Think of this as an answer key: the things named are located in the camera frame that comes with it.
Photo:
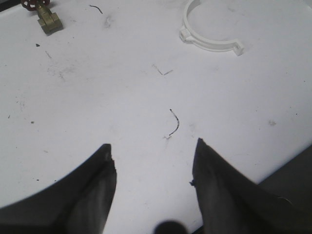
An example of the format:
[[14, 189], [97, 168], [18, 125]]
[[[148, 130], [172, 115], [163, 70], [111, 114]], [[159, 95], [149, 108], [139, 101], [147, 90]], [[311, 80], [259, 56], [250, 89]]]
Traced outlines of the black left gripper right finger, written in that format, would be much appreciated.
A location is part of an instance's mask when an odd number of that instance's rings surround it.
[[245, 177], [197, 140], [192, 168], [205, 234], [310, 234], [312, 215]]

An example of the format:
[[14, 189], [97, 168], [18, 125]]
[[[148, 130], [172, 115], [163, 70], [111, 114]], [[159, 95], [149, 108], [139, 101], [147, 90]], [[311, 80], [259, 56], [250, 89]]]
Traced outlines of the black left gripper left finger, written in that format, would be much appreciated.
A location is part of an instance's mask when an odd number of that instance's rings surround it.
[[111, 145], [103, 144], [55, 184], [0, 210], [2, 234], [101, 234], [117, 185]]

